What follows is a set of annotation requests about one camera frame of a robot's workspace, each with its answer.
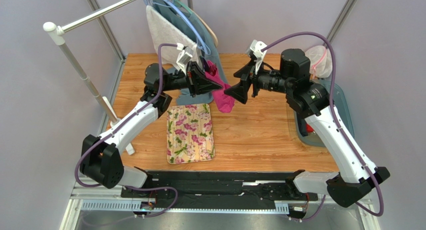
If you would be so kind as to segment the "magenta paper napkin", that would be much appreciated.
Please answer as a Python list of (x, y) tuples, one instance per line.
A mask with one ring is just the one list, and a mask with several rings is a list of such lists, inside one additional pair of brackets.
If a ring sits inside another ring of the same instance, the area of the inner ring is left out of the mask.
[(207, 72), (205, 72), (205, 76), (208, 79), (213, 80), (213, 81), (221, 84), (222, 89), (212, 91), (212, 96), (213, 96), (214, 102), (215, 102), (218, 110), (221, 113), (225, 113), (225, 114), (230, 113), (233, 110), (233, 107), (235, 106), (235, 99), (232, 98), (231, 96), (224, 94), (224, 90), (230, 88), (231, 86), (228, 83), (225, 83), (221, 79), (218, 67), (217, 67), (216, 75), (210, 75)]

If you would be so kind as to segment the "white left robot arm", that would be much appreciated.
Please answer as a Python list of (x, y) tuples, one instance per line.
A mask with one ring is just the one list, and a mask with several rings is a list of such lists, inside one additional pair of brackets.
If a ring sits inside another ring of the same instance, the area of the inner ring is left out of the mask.
[(84, 187), (79, 174), (95, 181), (95, 187), (111, 189), (117, 185), (140, 189), (148, 174), (137, 167), (125, 166), (121, 155), (131, 141), (147, 126), (159, 119), (167, 110), (172, 97), (167, 91), (189, 89), (191, 96), (203, 95), (222, 89), (209, 78), (198, 64), (185, 64), (186, 72), (168, 73), (160, 64), (152, 63), (145, 70), (144, 93), (136, 106), (115, 126), (99, 136), (89, 134), (82, 143), (81, 157), (75, 170), (75, 180)]

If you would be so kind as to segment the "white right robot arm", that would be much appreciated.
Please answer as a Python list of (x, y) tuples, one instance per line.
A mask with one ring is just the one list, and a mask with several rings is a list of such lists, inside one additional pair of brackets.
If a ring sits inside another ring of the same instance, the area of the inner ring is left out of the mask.
[(310, 79), (310, 59), (301, 49), (284, 50), (279, 70), (264, 70), (261, 53), (248, 51), (250, 61), (234, 73), (238, 84), (225, 94), (245, 104), (249, 89), (256, 96), (260, 90), (285, 94), (287, 104), (313, 128), (333, 157), (338, 172), (296, 171), (286, 179), (291, 194), (315, 193), (330, 196), (347, 208), (390, 177), (386, 167), (376, 166), (347, 133), (329, 91)]

